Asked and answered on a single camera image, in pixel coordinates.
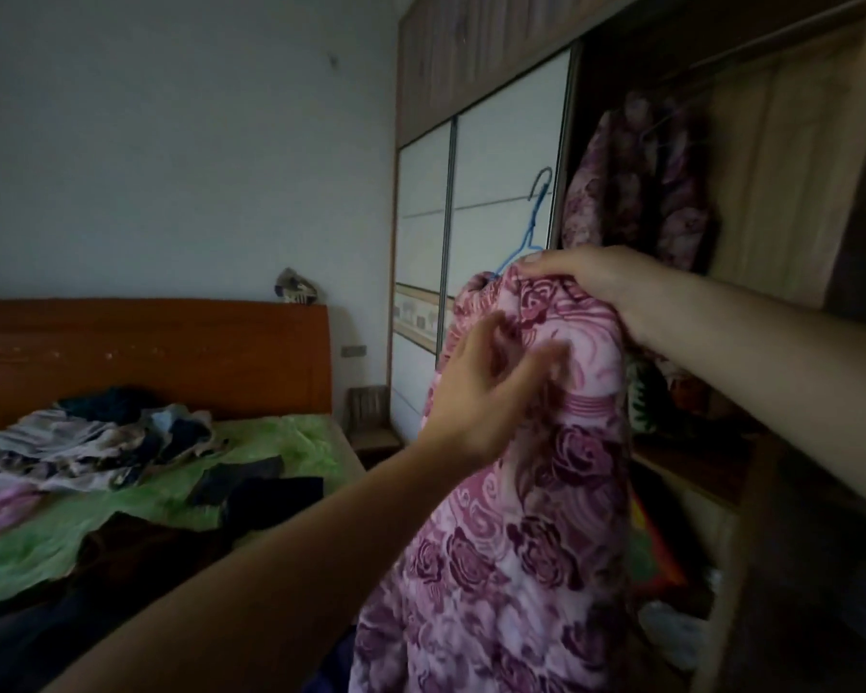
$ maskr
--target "person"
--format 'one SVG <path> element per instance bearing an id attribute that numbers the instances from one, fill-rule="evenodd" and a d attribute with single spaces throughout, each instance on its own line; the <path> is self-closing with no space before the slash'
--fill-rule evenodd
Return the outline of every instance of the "person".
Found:
<path id="1" fill-rule="evenodd" d="M 530 256 L 569 275 L 627 333 L 745 408 L 866 497 L 866 327 L 668 269 L 623 247 Z M 295 691 L 432 510 L 493 462 L 566 348 L 490 374 L 499 316 L 475 325 L 442 374 L 416 442 L 358 482 L 221 560 L 71 666 L 51 693 Z"/>

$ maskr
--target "wire hanger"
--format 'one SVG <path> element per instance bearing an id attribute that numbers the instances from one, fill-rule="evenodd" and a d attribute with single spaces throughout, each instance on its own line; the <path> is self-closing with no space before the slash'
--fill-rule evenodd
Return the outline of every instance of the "wire hanger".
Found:
<path id="1" fill-rule="evenodd" d="M 550 167 L 542 168 L 538 173 L 535 174 L 535 180 L 533 180 L 533 185 L 529 188 L 529 197 L 526 198 L 526 201 L 532 201 L 533 196 L 535 196 L 535 186 L 539 184 L 539 180 L 542 178 L 543 174 L 548 174 L 548 179 L 545 181 L 545 184 L 539 189 L 538 197 L 535 198 L 535 205 L 533 206 L 532 213 L 529 215 L 529 225 L 526 228 L 526 231 L 522 234 L 522 243 L 520 246 L 513 251 L 512 255 L 510 255 L 507 259 L 505 259 L 498 267 L 494 274 L 491 276 L 491 279 L 497 277 L 501 274 L 514 260 L 516 260 L 525 250 L 544 250 L 542 245 L 533 245 L 533 235 L 535 234 L 535 217 L 539 213 L 539 207 L 542 206 L 542 202 L 548 193 L 548 186 L 551 185 L 551 176 L 552 169 Z"/>

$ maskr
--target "wall outlet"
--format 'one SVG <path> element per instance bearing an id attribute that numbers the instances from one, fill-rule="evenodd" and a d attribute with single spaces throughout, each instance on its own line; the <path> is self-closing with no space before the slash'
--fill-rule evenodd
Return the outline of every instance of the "wall outlet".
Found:
<path id="1" fill-rule="evenodd" d="M 341 358 L 364 358 L 366 346 L 343 346 L 340 348 Z"/>

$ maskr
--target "mattress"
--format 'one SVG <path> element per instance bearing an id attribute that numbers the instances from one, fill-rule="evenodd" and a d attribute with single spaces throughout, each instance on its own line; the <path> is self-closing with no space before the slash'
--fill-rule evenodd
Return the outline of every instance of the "mattress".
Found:
<path id="1" fill-rule="evenodd" d="M 213 425 L 224 449 L 168 468 L 118 491 L 55 495 L 28 521 L 0 535 L 0 601 L 73 568 L 84 535 L 121 511 L 154 523 L 196 530 L 218 524 L 218 508 L 191 507 L 189 491 L 212 465 L 282 456 L 285 477 L 323 477 L 325 495 L 365 473 L 330 416 L 229 420 Z"/>

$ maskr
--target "wooden headboard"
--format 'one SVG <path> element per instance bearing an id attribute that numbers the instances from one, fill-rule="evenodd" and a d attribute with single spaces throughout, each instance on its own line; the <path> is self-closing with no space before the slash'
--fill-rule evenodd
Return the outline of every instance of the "wooden headboard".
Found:
<path id="1" fill-rule="evenodd" d="M 0 301 L 0 428 L 134 385 L 216 419 L 330 413 L 327 308 L 208 299 Z"/>

